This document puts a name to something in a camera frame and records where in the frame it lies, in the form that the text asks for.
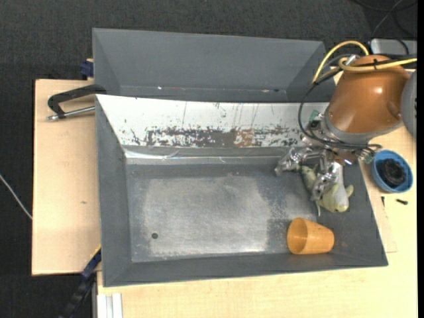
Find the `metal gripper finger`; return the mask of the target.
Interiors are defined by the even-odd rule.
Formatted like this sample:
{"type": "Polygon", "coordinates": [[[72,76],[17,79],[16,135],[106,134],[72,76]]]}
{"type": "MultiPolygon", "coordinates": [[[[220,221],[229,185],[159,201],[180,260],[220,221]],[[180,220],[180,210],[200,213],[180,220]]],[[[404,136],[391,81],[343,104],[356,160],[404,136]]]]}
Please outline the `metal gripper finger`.
{"type": "Polygon", "coordinates": [[[278,160],[274,172],[277,176],[281,176],[284,172],[298,172],[301,165],[306,161],[312,153],[310,148],[291,148],[288,152],[278,160]]]}
{"type": "Polygon", "coordinates": [[[318,165],[312,168],[313,183],[310,200],[319,201],[336,196],[342,179],[342,166],[337,162],[330,163],[324,172],[318,172],[318,165]]]}

